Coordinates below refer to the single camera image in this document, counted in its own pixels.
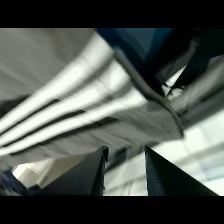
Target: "gray fabric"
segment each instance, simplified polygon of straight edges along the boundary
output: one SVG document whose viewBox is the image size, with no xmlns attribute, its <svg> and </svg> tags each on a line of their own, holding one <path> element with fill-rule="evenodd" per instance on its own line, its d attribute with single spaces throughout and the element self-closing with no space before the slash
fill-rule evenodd
<svg viewBox="0 0 224 224">
<path fill-rule="evenodd" d="M 32 94 L 42 87 L 79 54 L 93 32 L 93 29 L 1 29 L 0 50 L 4 54 L 0 54 L 0 100 Z M 151 100 L 144 106 L 113 114 L 117 122 L 58 138 L 19 155 L 3 156 L 0 169 L 47 158 L 87 154 L 102 145 L 113 153 L 133 144 L 181 138 L 175 113 L 157 94 L 149 92 L 148 95 L 152 96 Z"/>
</svg>

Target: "clothing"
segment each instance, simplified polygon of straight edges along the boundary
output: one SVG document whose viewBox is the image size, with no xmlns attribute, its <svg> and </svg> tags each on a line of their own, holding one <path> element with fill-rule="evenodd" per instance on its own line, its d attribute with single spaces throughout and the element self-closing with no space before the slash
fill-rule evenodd
<svg viewBox="0 0 224 224">
<path fill-rule="evenodd" d="M 183 136 L 168 102 L 93 29 L 1 29 L 0 49 L 0 100 L 20 103 L 0 120 L 2 170 Z"/>
</svg>

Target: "black triangular object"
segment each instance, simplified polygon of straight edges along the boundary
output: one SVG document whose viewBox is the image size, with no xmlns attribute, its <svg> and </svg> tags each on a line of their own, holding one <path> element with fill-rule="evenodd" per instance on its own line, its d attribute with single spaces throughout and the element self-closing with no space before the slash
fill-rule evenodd
<svg viewBox="0 0 224 224">
<path fill-rule="evenodd" d="M 149 196 L 217 196 L 177 166 L 145 148 Z"/>
</svg>

